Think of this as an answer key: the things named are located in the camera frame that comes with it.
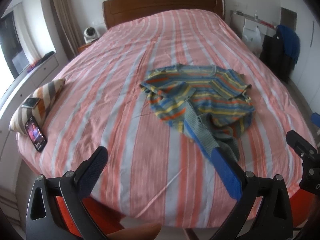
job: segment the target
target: pink striped bedspread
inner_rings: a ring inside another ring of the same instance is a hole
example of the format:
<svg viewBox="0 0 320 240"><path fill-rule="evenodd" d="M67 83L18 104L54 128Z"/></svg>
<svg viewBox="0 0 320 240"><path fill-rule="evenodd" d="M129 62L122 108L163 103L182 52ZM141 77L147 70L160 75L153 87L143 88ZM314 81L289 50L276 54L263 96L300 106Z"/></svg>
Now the pink striped bedspread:
<svg viewBox="0 0 320 240"><path fill-rule="evenodd" d="M20 153L50 178L75 170L103 145L109 161L93 198L168 226L221 225L235 201L198 146L157 119L139 88L148 71L176 63L215 64L244 74L256 114L238 140L239 164L260 177L282 174L289 196L297 192L301 160L285 134L294 129L315 145L297 106L224 21L198 9L166 11L108 30L56 77L66 78L66 86L45 121L44 151L37 153L18 134Z"/></svg>

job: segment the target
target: shirt sleeve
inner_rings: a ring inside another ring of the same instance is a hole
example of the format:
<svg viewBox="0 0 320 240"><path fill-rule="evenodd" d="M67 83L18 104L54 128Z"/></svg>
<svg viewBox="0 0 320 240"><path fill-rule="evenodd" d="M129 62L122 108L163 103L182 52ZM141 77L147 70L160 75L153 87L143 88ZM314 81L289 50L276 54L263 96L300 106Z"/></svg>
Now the shirt sleeve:
<svg viewBox="0 0 320 240"><path fill-rule="evenodd" d="M148 94L154 93L155 95L163 98L171 98L175 101L185 100L191 97L196 91L195 88L184 81L171 81L156 87L155 85L150 84L150 82L147 80L145 82L141 82L140 87Z"/></svg>
<svg viewBox="0 0 320 240"><path fill-rule="evenodd" d="M230 69L210 82L213 89L222 97L231 99L242 95L251 85L245 84L236 71Z"/></svg>

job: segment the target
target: smartphone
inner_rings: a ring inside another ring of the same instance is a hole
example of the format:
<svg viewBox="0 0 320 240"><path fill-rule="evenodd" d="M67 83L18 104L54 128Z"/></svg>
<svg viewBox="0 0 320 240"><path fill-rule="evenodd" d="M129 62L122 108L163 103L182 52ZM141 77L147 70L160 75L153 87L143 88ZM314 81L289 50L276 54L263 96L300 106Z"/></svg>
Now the smartphone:
<svg viewBox="0 0 320 240"><path fill-rule="evenodd" d="M34 109L39 101L40 101L40 98L27 98L26 101L23 102L21 107Z"/></svg>
<svg viewBox="0 0 320 240"><path fill-rule="evenodd" d="M29 118L24 127L37 152L42 152L48 140L44 136L33 115Z"/></svg>

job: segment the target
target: floor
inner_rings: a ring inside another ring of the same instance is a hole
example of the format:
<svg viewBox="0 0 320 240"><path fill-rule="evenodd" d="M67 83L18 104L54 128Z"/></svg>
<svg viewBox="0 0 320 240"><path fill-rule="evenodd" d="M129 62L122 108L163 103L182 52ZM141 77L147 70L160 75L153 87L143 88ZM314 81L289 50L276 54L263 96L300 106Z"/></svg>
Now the floor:
<svg viewBox="0 0 320 240"><path fill-rule="evenodd" d="M293 82L289 82L289 84L284 84L285 87L288 89L289 93L291 94L293 100L296 102L298 108L301 111L302 116L304 117L311 133L313 134L316 143L319 143L317 131L319 130L315 125L312 124L310 120L311 116L311 109L308 106L308 103L305 101L304 97L301 95L297 87L293 84ZM25 230L25 223L26 223L26 213L28 207L28 201L30 192L32 190L33 183L36 179L36 174L34 174L31 169L26 165L24 161L21 163L19 175L18 175L18 182L16 188L16 198L18 209L20 211L20 218L21 218L21 227ZM142 224L141 221L125 218L121 222L125 228L134 227L136 225ZM247 222L244 225L242 232L246 232L250 228L251 222ZM207 240L209 239L216 231L216 228L208 228L208 229L195 229L195 233L199 237L199 240ZM185 240L185 236L183 234L182 229L179 228L170 228L170 227L163 227L161 229L160 234L156 238L156 240Z"/></svg>

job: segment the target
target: plastic bag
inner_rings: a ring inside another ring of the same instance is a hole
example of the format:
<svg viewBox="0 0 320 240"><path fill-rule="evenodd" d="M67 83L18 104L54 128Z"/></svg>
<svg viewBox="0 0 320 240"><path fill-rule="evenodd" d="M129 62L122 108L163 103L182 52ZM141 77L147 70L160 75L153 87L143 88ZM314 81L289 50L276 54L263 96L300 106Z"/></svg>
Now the plastic bag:
<svg viewBox="0 0 320 240"><path fill-rule="evenodd" d="M262 39L258 26L255 31L244 29L242 41L254 55L260 56L262 52Z"/></svg>

